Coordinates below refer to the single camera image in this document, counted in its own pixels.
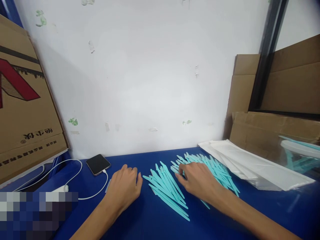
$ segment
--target cardboard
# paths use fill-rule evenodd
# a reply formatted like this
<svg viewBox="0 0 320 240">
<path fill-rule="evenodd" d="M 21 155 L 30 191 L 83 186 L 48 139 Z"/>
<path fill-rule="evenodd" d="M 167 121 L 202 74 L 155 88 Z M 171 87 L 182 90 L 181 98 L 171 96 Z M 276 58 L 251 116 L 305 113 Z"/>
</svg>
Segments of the cardboard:
<svg viewBox="0 0 320 240">
<path fill-rule="evenodd" d="M 320 122 L 269 113 L 235 112 L 230 141 L 260 157 L 279 163 L 279 135 L 320 144 Z"/>
<path fill-rule="evenodd" d="M 28 33 L 3 16 L 0 32 L 1 184 L 67 146 Z"/>
<path fill-rule="evenodd" d="M 319 76 L 320 62 L 270 73 L 261 109 L 320 114 Z"/>
<path fill-rule="evenodd" d="M 259 54 L 238 54 L 236 56 L 223 139 L 228 139 L 230 136 L 232 113 L 248 111 L 259 59 Z"/>
<path fill-rule="evenodd" d="M 274 53 L 261 109 L 320 114 L 320 34 Z"/>
</svg>

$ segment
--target phone screen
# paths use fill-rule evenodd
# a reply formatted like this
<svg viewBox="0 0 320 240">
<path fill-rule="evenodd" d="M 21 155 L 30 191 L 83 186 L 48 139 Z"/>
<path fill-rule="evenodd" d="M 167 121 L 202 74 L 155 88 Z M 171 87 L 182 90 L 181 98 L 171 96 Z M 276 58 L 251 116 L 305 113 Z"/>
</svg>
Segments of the phone screen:
<svg viewBox="0 0 320 240">
<path fill-rule="evenodd" d="M 102 170 L 111 166 L 111 164 L 101 154 L 88 159 L 86 162 L 93 175 L 98 175 Z"/>
</svg>

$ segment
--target white cable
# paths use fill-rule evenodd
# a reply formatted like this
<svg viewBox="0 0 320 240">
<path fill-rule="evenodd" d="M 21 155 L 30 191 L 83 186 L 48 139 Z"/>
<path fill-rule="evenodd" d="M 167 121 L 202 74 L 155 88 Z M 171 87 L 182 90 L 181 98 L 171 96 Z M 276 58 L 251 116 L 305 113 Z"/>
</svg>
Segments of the white cable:
<svg viewBox="0 0 320 240">
<path fill-rule="evenodd" d="M 108 176 L 108 174 L 107 174 L 107 172 L 106 172 L 105 169 L 103 170 L 103 172 L 107 175 L 107 181 L 106 181 L 106 183 L 104 184 L 104 186 L 101 188 L 101 190 L 100 190 L 99 192 L 97 192 L 95 195 L 91 196 L 91 197 L 88 197 L 88 198 L 78 198 L 78 200 L 87 200 L 87 199 L 89 199 L 89 198 L 93 198 L 93 197 L 97 196 L 97 195 L 102 191 L 102 189 L 104 189 L 104 187 L 107 185 L 109 176 Z"/>
<path fill-rule="evenodd" d="M 75 161 L 78 161 L 78 162 L 80 162 L 80 164 L 81 164 L 81 168 L 80 168 L 80 170 L 79 170 L 79 172 L 81 171 L 81 169 L 82 169 L 82 162 L 81 161 L 79 161 L 78 159 L 68 159 L 68 160 L 64 160 L 64 161 L 62 161 L 61 163 L 63 163 L 63 162 L 66 162 L 66 161 L 69 161 L 69 160 L 75 160 Z M 36 183 L 38 183 L 38 182 L 40 182 L 42 179 L 44 179 L 45 178 L 45 176 L 47 176 L 55 167 L 57 167 L 59 164 L 61 164 L 61 163 L 58 163 L 57 165 L 55 165 L 53 168 L 51 168 L 51 170 L 49 171 L 49 172 L 47 172 L 47 174 L 46 175 L 44 175 L 39 181 L 37 181 L 37 182 L 35 182 L 35 183 L 33 183 L 33 184 L 31 184 L 30 186 L 28 186 L 28 187 L 31 187 L 32 185 L 34 185 L 34 184 L 36 184 Z"/>
<path fill-rule="evenodd" d="M 64 160 L 64 161 L 62 161 L 61 163 L 63 163 L 63 162 L 66 162 L 66 161 L 70 161 L 70 160 L 74 160 L 74 161 L 78 161 L 78 162 L 80 162 L 80 164 L 81 164 L 81 167 L 80 167 L 80 170 L 79 170 L 79 172 L 76 174 L 76 175 L 74 175 L 65 185 L 64 185 L 64 187 L 63 188 L 65 188 L 66 187 L 66 185 L 72 180 L 72 179 L 74 179 L 79 173 L 80 173 L 80 171 L 81 171 L 81 169 L 82 169 L 82 162 L 80 161 L 80 160 L 78 160 L 78 159 L 68 159 L 68 160 Z M 44 175 L 39 181 L 37 181 L 37 182 L 35 182 L 35 183 L 33 183 L 33 184 L 31 184 L 30 186 L 28 186 L 28 187 L 31 187 L 32 185 L 34 185 L 34 184 L 36 184 L 36 183 L 38 183 L 38 182 L 40 182 L 42 179 L 44 179 L 45 178 L 45 176 L 47 176 L 55 167 L 57 167 L 59 164 L 61 164 L 61 163 L 58 163 L 56 166 L 54 166 L 49 172 L 47 172 L 47 174 L 46 175 Z M 97 192 L 95 195 L 93 195 L 93 196 L 91 196 L 91 197 L 87 197 L 87 198 L 78 198 L 78 200 L 87 200 L 87 199 L 89 199 L 89 198 L 93 198 L 93 197 L 95 197 L 96 195 L 98 195 L 103 189 L 104 189 L 104 187 L 107 185 L 107 182 L 108 182 L 108 178 L 109 178 L 109 176 L 108 176 L 108 174 L 107 174 L 107 172 L 106 172 L 106 170 L 104 169 L 103 170 L 103 172 L 107 175 L 107 181 L 106 181 L 106 183 L 104 184 L 104 186 L 103 186 L 103 188 L 101 188 L 101 190 L 99 191 L 99 192 Z"/>
<path fill-rule="evenodd" d="M 34 178 L 30 179 L 28 182 L 22 184 L 22 185 L 21 185 L 20 187 L 18 187 L 16 190 L 13 190 L 13 192 L 16 192 L 19 188 L 23 187 L 24 185 L 26 185 L 26 184 L 29 183 L 29 182 L 32 182 L 34 179 L 36 179 L 37 177 L 39 177 L 40 175 L 42 175 L 43 172 L 44 172 L 44 170 L 45 170 L 45 167 L 44 167 L 44 165 L 42 165 L 42 172 L 41 172 L 39 175 L 37 175 L 37 176 L 35 176 Z"/>
</svg>

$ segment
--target left hand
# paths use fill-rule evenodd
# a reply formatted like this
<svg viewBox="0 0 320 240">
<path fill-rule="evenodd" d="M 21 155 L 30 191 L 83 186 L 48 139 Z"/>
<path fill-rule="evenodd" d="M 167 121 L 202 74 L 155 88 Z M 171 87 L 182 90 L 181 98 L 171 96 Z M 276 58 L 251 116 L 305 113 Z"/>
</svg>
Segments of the left hand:
<svg viewBox="0 0 320 240">
<path fill-rule="evenodd" d="M 110 180 L 108 191 L 101 203 L 116 208 L 118 216 L 140 196 L 142 177 L 141 173 L 137 173 L 137 168 L 128 168 L 125 164 Z"/>
</svg>

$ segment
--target white plastic bag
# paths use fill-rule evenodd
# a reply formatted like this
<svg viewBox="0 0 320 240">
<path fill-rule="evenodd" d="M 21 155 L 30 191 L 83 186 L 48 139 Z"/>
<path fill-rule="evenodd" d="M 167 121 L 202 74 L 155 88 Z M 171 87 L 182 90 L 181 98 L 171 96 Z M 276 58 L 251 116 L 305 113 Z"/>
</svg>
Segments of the white plastic bag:
<svg viewBox="0 0 320 240">
<path fill-rule="evenodd" d="M 315 180 L 245 151 L 229 140 L 207 141 L 199 146 L 241 179 L 259 190 L 288 191 Z"/>
</svg>

